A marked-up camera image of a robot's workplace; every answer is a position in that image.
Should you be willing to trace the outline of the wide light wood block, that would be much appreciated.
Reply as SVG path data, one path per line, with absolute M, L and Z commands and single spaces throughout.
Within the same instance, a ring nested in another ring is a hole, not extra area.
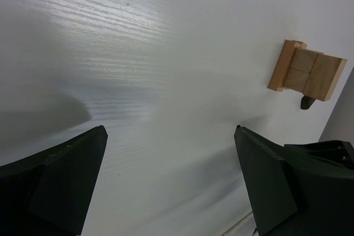
M 347 63 L 340 57 L 319 54 L 310 71 L 303 95 L 319 101 L 328 101 Z

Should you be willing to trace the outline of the long wood block printed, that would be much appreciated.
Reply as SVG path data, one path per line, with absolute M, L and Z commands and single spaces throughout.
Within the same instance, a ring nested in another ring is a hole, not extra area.
M 277 64 L 271 76 L 268 88 L 273 91 L 284 89 L 285 79 L 290 69 L 295 50 L 301 48 L 302 43 L 295 40 L 285 40 Z

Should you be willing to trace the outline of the light wood cube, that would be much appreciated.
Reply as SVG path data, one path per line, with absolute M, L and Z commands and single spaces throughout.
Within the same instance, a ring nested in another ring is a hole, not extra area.
M 285 89 L 290 89 L 302 93 L 308 78 L 309 73 L 307 72 L 296 69 L 289 69 L 283 87 Z
M 310 73 L 319 54 L 320 53 L 317 51 L 296 48 L 290 64 L 290 68 Z

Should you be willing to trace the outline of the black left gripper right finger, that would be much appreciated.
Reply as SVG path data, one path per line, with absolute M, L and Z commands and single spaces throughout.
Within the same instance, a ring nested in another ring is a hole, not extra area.
M 278 145 L 238 126 L 235 145 L 259 235 L 352 235 L 353 146 Z

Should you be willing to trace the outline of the long wood block plain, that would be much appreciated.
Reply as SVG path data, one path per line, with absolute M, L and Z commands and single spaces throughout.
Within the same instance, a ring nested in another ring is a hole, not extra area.
M 299 49 L 306 49 L 307 48 L 307 44 L 304 42 L 300 42 L 300 41 L 295 41 L 294 46 Z

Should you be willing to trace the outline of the dark brown half-round block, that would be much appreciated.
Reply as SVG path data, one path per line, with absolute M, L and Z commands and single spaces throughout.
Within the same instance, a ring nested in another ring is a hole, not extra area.
M 300 109 L 302 110 L 308 110 L 313 103 L 316 101 L 316 99 L 308 97 L 308 96 L 303 96 L 301 99 L 301 104 L 300 104 Z

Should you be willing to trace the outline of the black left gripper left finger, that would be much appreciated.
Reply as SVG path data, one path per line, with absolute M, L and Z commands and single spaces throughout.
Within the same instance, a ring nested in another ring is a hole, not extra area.
M 1 166 L 1 235 L 81 235 L 108 134 L 94 127 Z

